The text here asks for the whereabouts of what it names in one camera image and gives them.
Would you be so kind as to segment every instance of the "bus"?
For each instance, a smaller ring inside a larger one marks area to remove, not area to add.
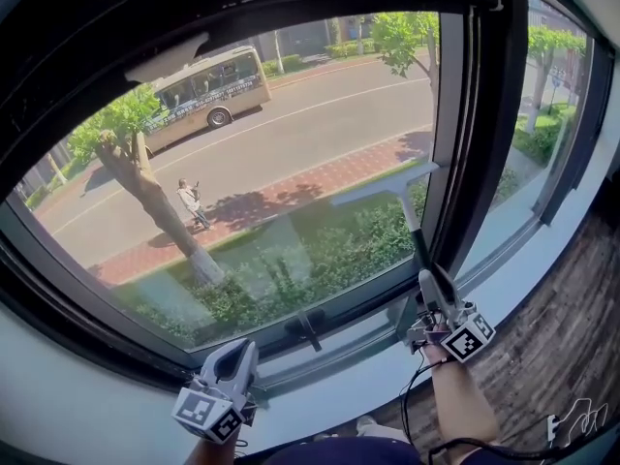
[[[271,100],[263,65],[252,46],[205,58],[151,84],[163,113],[148,123],[150,156],[196,131],[225,126],[235,115]]]

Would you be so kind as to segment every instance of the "wooden floor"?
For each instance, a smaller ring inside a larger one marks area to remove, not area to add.
[[[578,397],[592,398],[594,408],[608,403],[607,419],[620,410],[619,188],[606,183],[562,257],[471,365],[496,411],[503,444],[515,450],[546,448],[545,421],[506,438],[546,415],[564,416]],[[373,416],[402,426],[398,400]],[[441,442],[429,383],[410,395],[409,416],[414,443],[425,456]],[[355,423],[330,432],[355,435]]]

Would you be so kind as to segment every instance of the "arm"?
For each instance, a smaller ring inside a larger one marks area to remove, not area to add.
[[[237,430],[223,445],[215,445],[201,439],[185,465],[233,465],[234,446],[238,435]]]
[[[428,360],[433,363],[449,353],[441,346],[424,347]],[[445,441],[456,438],[474,438],[494,444],[499,436],[499,425],[493,409],[476,386],[462,363],[451,362],[432,369],[437,417]],[[457,446],[449,450],[452,464],[458,465],[475,448]]]

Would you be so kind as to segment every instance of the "road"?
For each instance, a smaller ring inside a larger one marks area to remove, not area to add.
[[[175,210],[187,219],[175,193],[179,177],[199,180],[202,204],[209,205],[410,132],[431,116],[423,72],[415,69],[404,79],[377,61],[273,90],[263,111],[180,143],[151,164]],[[98,178],[100,171],[81,196],[67,197],[38,216],[84,267],[161,232],[116,181],[93,187]]]

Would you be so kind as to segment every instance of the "person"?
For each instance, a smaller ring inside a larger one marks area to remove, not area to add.
[[[178,193],[187,211],[190,212],[206,230],[209,230],[211,225],[204,215],[204,209],[201,207],[201,200],[196,189],[187,184],[185,178],[181,178],[178,180],[178,189],[176,193]]]
[[[449,356],[439,345],[426,345],[430,363]],[[497,445],[499,425],[493,409],[476,386],[467,367],[457,361],[432,369],[433,389],[439,430],[443,441],[474,438]],[[313,443],[293,445],[268,458],[268,465],[421,465],[415,446],[405,433],[379,425],[369,416],[357,420],[357,437],[324,438]],[[230,465],[234,460],[236,436],[218,446],[200,441],[187,460],[189,465]],[[500,465],[515,463],[485,449],[456,446],[448,451],[452,465]]]

